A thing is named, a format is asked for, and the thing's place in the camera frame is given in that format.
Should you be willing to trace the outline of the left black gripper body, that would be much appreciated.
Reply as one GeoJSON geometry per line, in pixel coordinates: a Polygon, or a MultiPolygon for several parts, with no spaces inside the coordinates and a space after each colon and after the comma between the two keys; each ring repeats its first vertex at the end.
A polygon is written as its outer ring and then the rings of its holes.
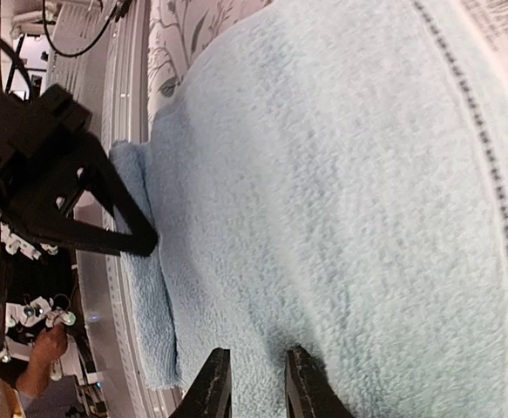
{"type": "Polygon", "coordinates": [[[33,217],[70,218],[83,194],[83,134],[91,114],[54,85],[33,103],[0,91],[0,214],[15,233],[33,217]]]}

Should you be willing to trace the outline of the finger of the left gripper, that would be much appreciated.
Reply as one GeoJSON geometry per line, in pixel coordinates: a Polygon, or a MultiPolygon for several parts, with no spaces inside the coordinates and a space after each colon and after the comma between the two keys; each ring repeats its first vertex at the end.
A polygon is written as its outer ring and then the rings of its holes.
{"type": "Polygon", "coordinates": [[[140,216],[136,222],[127,221],[127,224],[130,234],[107,231],[61,215],[50,215],[27,220],[26,229],[33,238],[56,246],[110,255],[132,253],[147,256],[149,222],[140,216]]]}
{"type": "MultiPolygon", "coordinates": [[[[127,221],[136,222],[140,216],[149,220],[127,190],[115,167],[107,158],[98,138],[86,132],[83,134],[83,186],[97,202],[111,215],[123,218],[130,234],[127,221]]],[[[159,242],[159,236],[149,222],[149,254],[159,242]]]]}

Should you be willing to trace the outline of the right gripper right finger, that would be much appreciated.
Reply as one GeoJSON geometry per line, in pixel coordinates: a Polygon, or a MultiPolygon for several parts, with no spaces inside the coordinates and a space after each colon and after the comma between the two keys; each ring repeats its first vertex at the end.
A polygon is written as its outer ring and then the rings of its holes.
{"type": "Polygon", "coordinates": [[[353,418],[316,365],[301,346],[287,351],[285,367],[287,417],[353,418]]]}

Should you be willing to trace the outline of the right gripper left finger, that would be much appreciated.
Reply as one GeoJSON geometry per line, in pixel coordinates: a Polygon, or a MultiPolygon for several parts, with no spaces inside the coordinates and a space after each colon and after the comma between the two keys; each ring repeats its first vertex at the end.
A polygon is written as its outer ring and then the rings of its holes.
{"type": "Polygon", "coordinates": [[[230,350],[215,348],[186,392],[174,418],[230,418],[232,369],[230,350]]]}

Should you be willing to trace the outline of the light blue towel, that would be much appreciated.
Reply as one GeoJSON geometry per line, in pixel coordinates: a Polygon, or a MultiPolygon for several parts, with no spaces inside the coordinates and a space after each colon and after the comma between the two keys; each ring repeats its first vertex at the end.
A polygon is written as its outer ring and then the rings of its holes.
{"type": "Polygon", "coordinates": [[[299,345],[358,417],[508,417],[508,1],[278,1],[110,158],[150,388],[224,347],[282,417],[299,345]]]}

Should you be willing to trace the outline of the operator hand in background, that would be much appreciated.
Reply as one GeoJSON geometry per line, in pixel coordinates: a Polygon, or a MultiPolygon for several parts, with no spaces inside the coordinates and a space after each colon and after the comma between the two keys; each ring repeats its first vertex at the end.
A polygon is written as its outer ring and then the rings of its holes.
{"type": "Polygon", "coordinates": [[[53,364],[65,354],[67,347],[67,333],[63,323],[44,329],[32,349],[27,372],[48,376],[53,364]]]}

